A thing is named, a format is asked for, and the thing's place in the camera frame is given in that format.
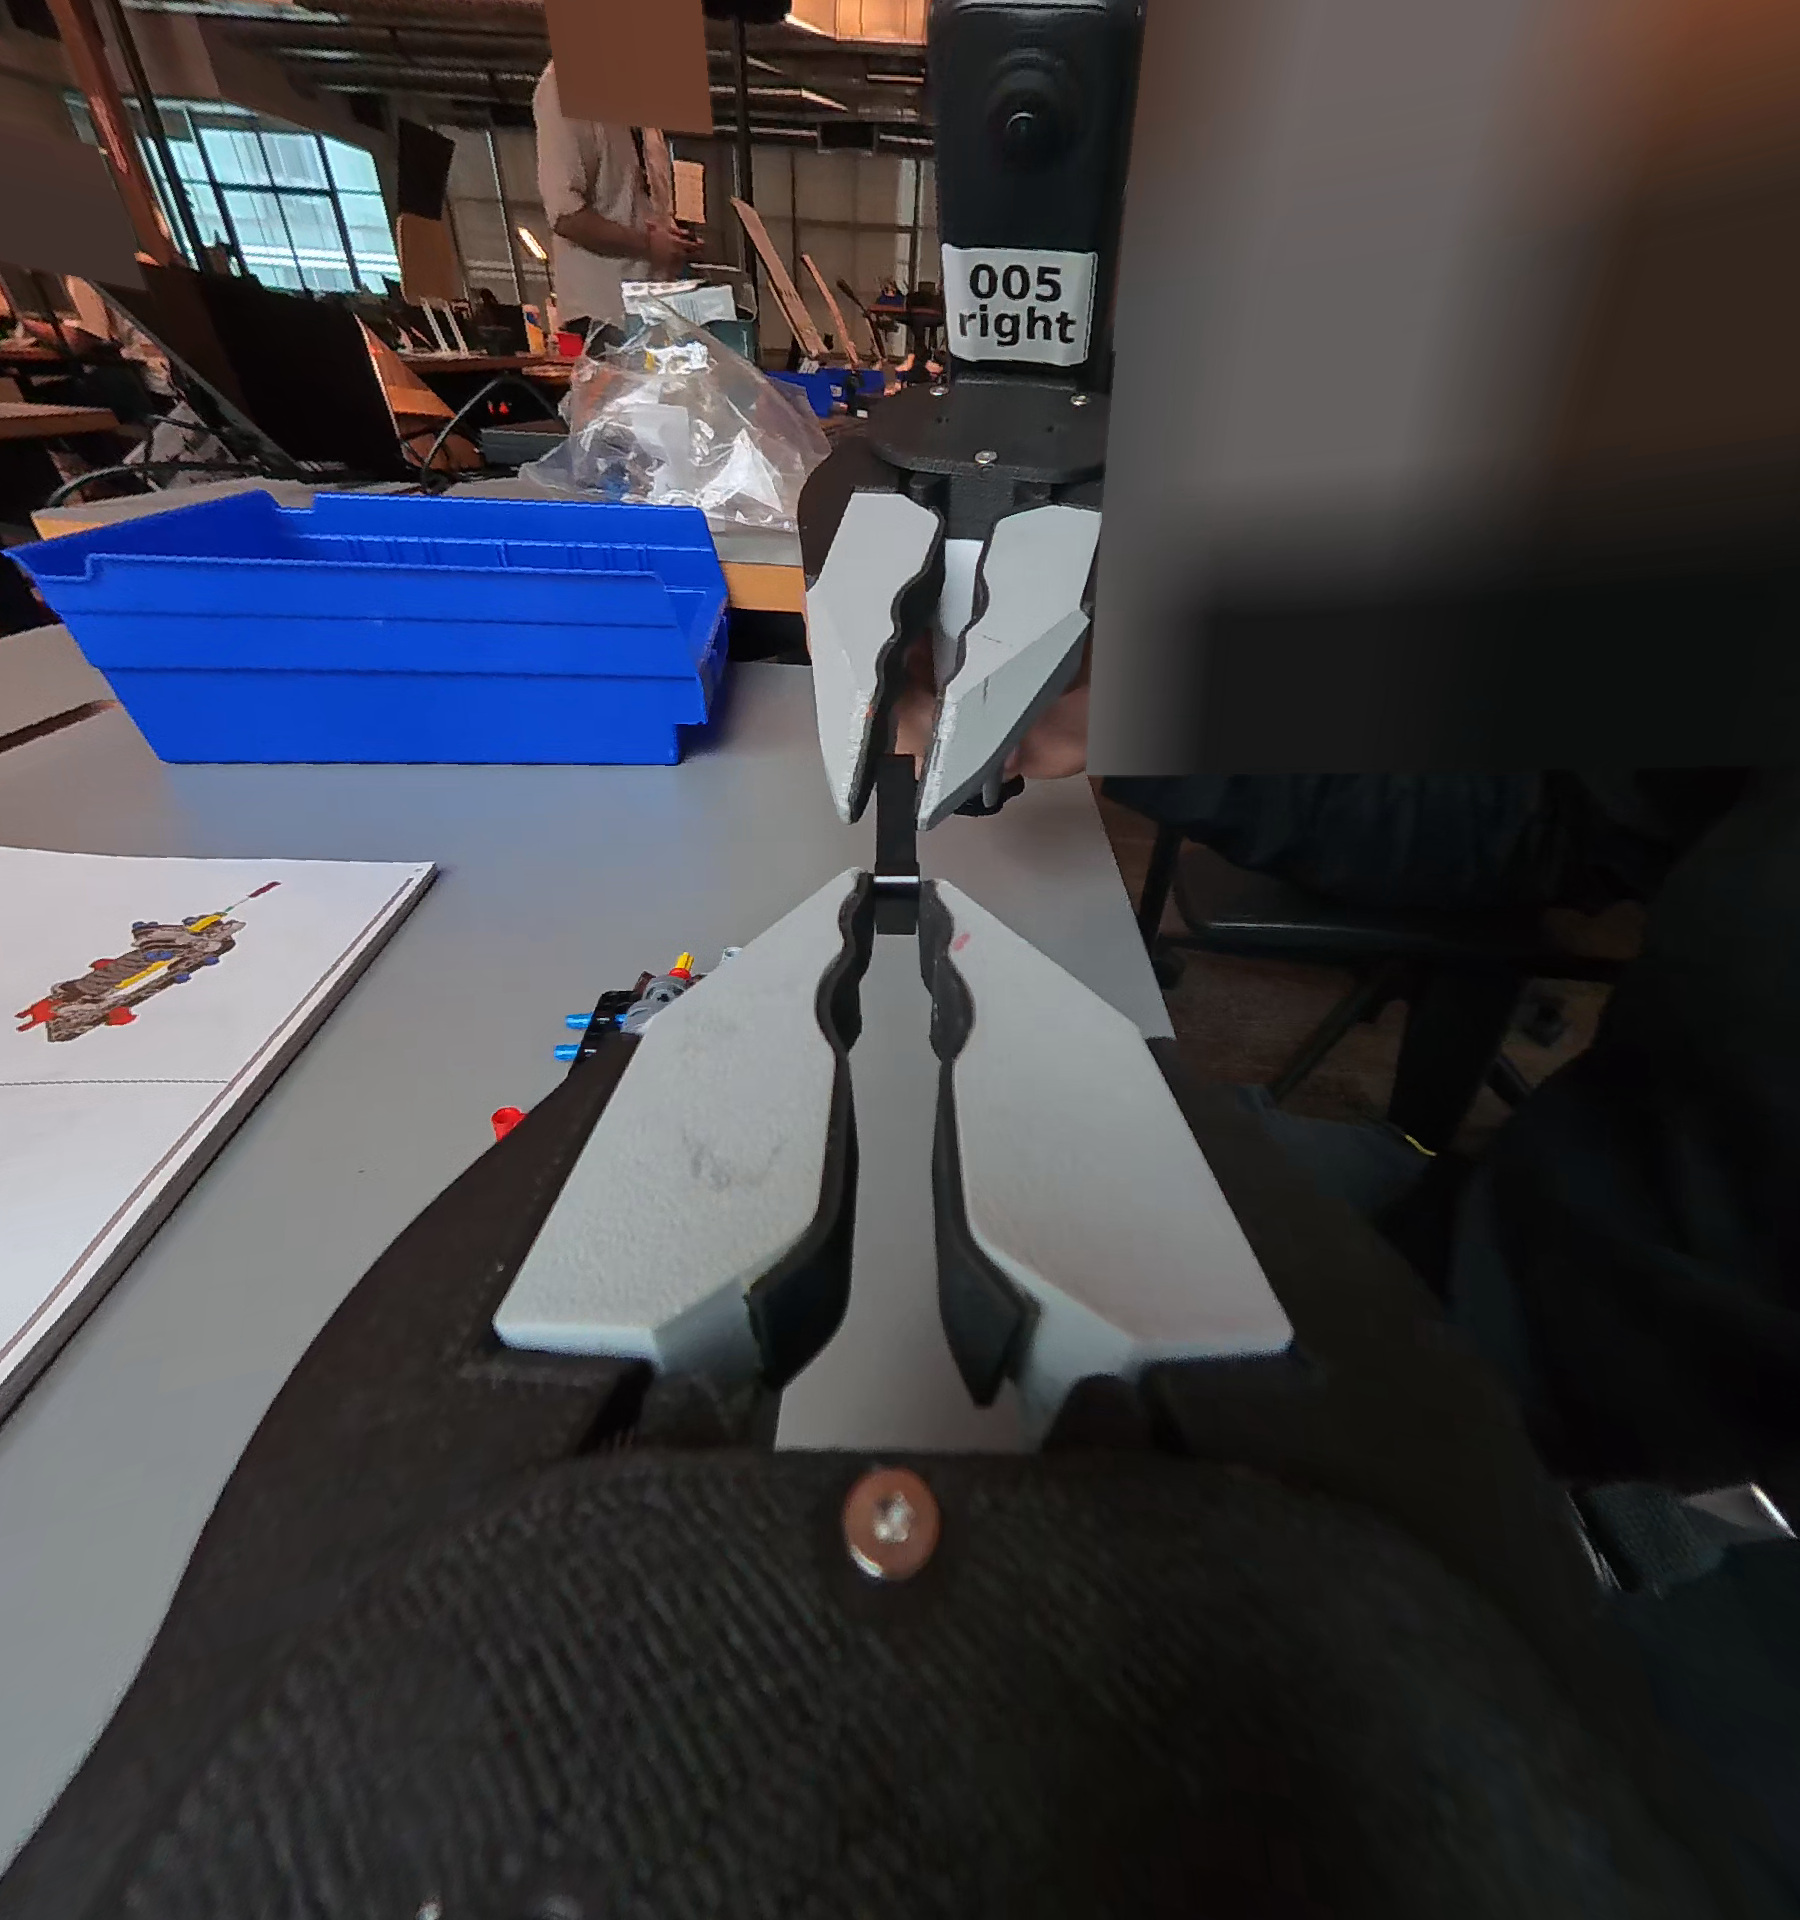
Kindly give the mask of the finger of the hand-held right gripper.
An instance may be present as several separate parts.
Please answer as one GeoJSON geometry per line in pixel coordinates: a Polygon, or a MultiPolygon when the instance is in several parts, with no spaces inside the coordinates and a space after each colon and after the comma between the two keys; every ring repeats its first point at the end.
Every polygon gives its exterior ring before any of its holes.
{"type": "Polygon", "coordinates": [[[907,652],[935,619],[941,584],[941,516],[899,492],[855,492],[804,594],[818,751],[849,824],[893,749],[907,652]]]}
{"type": "Polygon", "coordinates": [[[1089,634],[1097,512],[1013,512],[984,540],[959,666],[938,692],[918,828],[999,795],[1007,759],[1073,683],[1089,634]]]}

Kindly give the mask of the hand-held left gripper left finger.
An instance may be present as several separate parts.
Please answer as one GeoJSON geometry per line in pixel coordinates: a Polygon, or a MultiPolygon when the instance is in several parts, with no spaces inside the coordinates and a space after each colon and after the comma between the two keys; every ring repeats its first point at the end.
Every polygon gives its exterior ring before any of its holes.
{"type": "Polygon", "coordinates": [[[871,931],[849,868],[643,1025],[493,1313],[504,1346],[767,1389],[818,1358],[850,1291],[871,931]]]}

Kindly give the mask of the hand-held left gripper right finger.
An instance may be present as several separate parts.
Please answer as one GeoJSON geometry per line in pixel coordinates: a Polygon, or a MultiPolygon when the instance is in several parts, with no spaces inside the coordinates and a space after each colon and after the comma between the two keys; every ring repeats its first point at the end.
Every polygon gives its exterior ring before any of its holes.
{"type": "Polygon", "coordinates": [[[945,882],[918,896],[938,1065],[941,1332],[990,1407],[1290,1353],[1278,1304],[1141,1030],[945,882]]]}

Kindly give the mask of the lego engine frame assembly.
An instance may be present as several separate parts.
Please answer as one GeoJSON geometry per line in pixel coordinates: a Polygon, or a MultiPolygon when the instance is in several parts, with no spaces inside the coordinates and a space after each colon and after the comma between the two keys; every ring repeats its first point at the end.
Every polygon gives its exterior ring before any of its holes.
{"type": "Polygon", "coordinates": [[[566,1020],[571,1039],[553,1048],[553,1060],[576,1067],[614,1036],[639,1039],[652,1018],[702,976],[705,972],[686,950],[660,975],[643,972],[633,988],[602,992],[590,1013],[566,1020]]]}

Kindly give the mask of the lego instruction booklet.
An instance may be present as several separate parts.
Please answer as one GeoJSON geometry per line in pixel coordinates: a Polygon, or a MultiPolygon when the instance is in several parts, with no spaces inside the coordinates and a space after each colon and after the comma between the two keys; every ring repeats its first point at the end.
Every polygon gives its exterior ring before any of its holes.
{"type": "Polygon", "coordinates": [[[434,876],[0,849],[0,1425],[434,876]]]}

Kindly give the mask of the person's right hand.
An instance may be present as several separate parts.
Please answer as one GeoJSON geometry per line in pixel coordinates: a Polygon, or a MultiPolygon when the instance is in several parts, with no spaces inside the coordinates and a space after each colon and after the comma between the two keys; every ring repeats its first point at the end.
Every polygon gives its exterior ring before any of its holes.
{"type": "Polygon", "coordinates": [[[1053,781],[1085,772],[1087,687],[1089,659],[1082,659],[1064,692],[1053,693],[1035,718],[1028,718],[1007,751],[999,777],[1002,792],[1013,781],[1053,781]]]}

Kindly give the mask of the clear plastic parts bag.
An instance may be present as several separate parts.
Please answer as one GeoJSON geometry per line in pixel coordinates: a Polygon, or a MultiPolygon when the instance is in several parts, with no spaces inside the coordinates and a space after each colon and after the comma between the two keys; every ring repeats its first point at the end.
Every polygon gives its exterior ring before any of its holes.
{"type": "Polygon", "coordinates": [[[562,432],[518,477],[598,504],[697,510],[713,529],[797,531],[828,441],[813,403],[662,310],[589,323],[562,432]]]}

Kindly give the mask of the black office chair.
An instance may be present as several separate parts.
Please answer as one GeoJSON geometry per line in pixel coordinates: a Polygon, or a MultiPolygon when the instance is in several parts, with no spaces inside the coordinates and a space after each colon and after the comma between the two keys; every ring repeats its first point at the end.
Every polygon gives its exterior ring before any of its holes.
{"type": "Polygon", "coordinates": [[[1537,907],[1372,905],[1330,900],[1276,876],[1192,876],[1190,828],[1157,801],[1123,806],[1150,819],[1151,849],[1137,921],[1163,988],[1206,950],[1241,962],[1340,968],[1349,988],[1273,1078],[1280,1103],[1359,1025],[1406,1011],[1385,1116],[1421,1150],[1447,1150],[1479,1092],[1519,1106],[1533,1085],[1503,1053],[1521,1007],[1541,1001],[1541,1044],[1562,1030],[1555,984],[1607,988],[1637,948],[1632,934],[1562,926],[1537,907]]]}

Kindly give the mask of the cluttered background workbench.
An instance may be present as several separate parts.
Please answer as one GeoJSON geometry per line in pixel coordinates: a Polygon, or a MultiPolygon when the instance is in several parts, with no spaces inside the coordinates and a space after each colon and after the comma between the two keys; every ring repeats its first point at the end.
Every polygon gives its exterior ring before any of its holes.
{"type": "Polygon", "coordinates": [[[702,321],[725,282],[629,282],[623,323],[553,334],[544,352],[414,352],[368,334],[383,371],[513,376],[562,396],[561,418],[576,456],[626,439],[648,452],[756,452],[768,462],[814,462],[828,452],[823,423],[835,405],[873,409],[902,391],[884,366],[831,363],[774,376],[702,321]]]}

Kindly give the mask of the blue plastic storage bin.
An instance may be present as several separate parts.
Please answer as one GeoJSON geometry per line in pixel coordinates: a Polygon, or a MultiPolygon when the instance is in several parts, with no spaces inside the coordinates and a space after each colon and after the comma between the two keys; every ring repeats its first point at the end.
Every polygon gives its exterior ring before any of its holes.
{"type": "Polygon", "coordinates": [[[728,663],[697,510],[254,492],[11,557],[166,764],[662,767],[728,663]]]}

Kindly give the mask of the dark upright panel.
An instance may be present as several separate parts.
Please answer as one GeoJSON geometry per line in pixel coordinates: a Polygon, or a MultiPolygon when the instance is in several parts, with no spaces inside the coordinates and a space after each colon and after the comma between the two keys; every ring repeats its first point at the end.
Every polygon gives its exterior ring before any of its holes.
{"type": "Polygon", "coordinates": [[[308,484],[401,484],[453,411],[383,371],[380,340],[341,301],[238,274],[144,268],[99,299],[165,357],[173,381],[233,452],[308,484]]]}

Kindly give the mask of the large paned window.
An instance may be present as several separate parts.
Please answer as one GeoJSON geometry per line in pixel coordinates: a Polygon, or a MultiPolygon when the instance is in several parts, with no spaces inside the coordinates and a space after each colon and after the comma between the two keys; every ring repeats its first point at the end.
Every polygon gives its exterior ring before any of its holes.
{"type": "Polygon", "coordinates": [[[137,102],[162,226],[183,262],[209,249],[281,294],[383,295],[399,280],[383,169],[356,142],[232,102],[158,101],[162,130],[137,102]]]}

